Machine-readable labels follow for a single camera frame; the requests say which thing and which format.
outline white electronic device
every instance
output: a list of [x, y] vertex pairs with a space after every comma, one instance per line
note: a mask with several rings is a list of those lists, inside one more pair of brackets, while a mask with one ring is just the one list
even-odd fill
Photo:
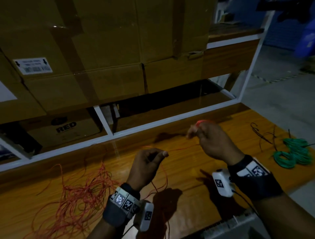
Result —
[[223, 197], [232, 197], [235, 185], [230, 181], [230, 173], [227, 169], [219, 169], [212, 173], [218, 192]]
[[150, 226], [154, 205], [147, 200], [140, 200], [140, 211], [135, 215], [134, 225], [138, 231], [147, 231]]

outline barcode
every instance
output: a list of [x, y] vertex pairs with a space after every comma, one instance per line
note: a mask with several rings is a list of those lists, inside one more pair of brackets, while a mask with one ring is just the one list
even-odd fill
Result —
[[41, 67], [25, 67], [24, 68], [26, 73], [30, 72], [41, 72], [41, 71], [51, 71], [48, 66], [41, 66]]

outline green wire coil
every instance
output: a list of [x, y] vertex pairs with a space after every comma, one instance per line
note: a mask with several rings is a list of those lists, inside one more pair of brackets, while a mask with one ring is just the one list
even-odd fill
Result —
[[289, 148], [289, 153], [276, 151], [273, 158], [283, 168], [293, 168], [296, 164], [309, 165], [313, 158], [306, 148], [308, 142], [304, 139], [287, 138], [283, 143]]

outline white metal frame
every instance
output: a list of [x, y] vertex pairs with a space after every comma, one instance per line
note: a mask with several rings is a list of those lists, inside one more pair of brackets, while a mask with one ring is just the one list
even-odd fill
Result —
[[178, 121], [181, 119], [185, 119], [185, 118], [188, 118], [191, 116], [195, 116], [198, 114], [202, 114], [202, 113], [209, 112], [212, 110], [220, 109], [220, 108], [241, 102], [241, 99], [243, 97], [246, 85], [247, 85], [248, 80], [250, 78], [250, 75], [253, 71], [254, 65], [256, 63], [259, 51], [261, 49], [261, 46], [262, 46], [263, 41], [265, 39], [265, 36], [267, 34], [267, 31], [268, 31], [268, 28], [270, 26], [273, 15], [274, 15], [274, 11], [268, 11], [266, 13], [265, 18], [264, 18], [263, 23], [262, 23], [262, 26], [261, 26], [265, 30], [261, 34], [255, 34], [255, 35], [239, 37], [239, 38], [234, 38], [234, 39], [229, 39], [229, 40], [224, 40], [224, 41], [218, 41], [218, 42], [212, 42], [212, 43], [207, 44], [207, 49], [209, 49], [209, 48], [221, 47], [221, 46], [236, 44], [236, 43], [240, 43], [240, 42], [246, 42], [246, 41], [260, 39], [249, 70], [246, 71], [245, 77], [239, 77], [239, 79], [238, 79], [238, 80], [241, 80], [241, 84], [240, 84], [240, 88], [238, 89], [238, 91], [236, 93], [236, 96], [234, 96], [233, 94], [231, 94], [227, 90], [221, 91], [223, 94], [230, 97], [231, 100], [223, 102], [223, 103], [219, 103], [216, 105], [208, 106], [205, 108], [193, 110], [193, 111], [190, 111], [187, 113], [179, 114], [176, 116], [172, 116], [172, 117], [169, 117], [166, 119], [158, 120], [158, 121], [148, 123], [145, 125], [137, 126], [137, 127], [131, 128], [131, 129], [119, 131], [116, 133], [112, 133], [112, 131], [110, 130], [110, 127], [109, 127], [100, 107], [94, 106], [94, 109], [95, 109], [100, 121], [102, 122], [103, 127], [107, 132], [107, 135], [101, 136], [98, 138], [94, 138], [94, 139], [90, 139], [90, 140], [87, 140], [87, 141], [84, 141], [81, 143], [73, 144], [70, 146], [62, 147], [59, 149], [55, 149], [55, 150], [52, 150], [49, 152], [41, 153], [41, 154], [38, 154], [35, 156], [30, 156], [29, 154], [24, 152], [20, 146], [15, 145], [12, 141], [8, 140], [6, 137], [0, 136], [0, 145], [4, 146], [8, 150], [10, 150], [13, 154], [15, 154], [17, 157], [20, 158], [19, 160], [0, 165], [0, 172], [8, 170], [8, 169], [16, 168], [16, 167], [19, 167], [22, 165], [30, 164], [33, 162], [37, 162], [37, 161], [40, 161], [43, 159], [47, 159], [47, 158], [50, 158], [53, 156], [61, 155], [61, 154], [68, 153], [71, 151], [75, 151], [75, 150], [78, 150], [81, 148], [85, 148], [85, 147], [91, 146], [91, 145], [96, 144], [96, 143], [102, 143], [102, 142], [109, 141], [112, 139], [120, 138], [120, 137], [123, 137], [126, 135], [130, 135], [130, 134], [137, 133], [137, 132], [140, 132], [143, 130], [151, 129], [151, 128], [154, 128], [154, 127], [157, 127], [160, 125], [168, 124], [168, 123], [171, 123], [174, 121]]

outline blue bin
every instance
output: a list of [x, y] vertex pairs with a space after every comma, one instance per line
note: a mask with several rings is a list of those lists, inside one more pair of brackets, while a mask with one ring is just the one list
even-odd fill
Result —
[[315, 53], [315, 19], [304, 29], [302, 38], [295, 48], [294, 56], [298, 58], [308, 57]]

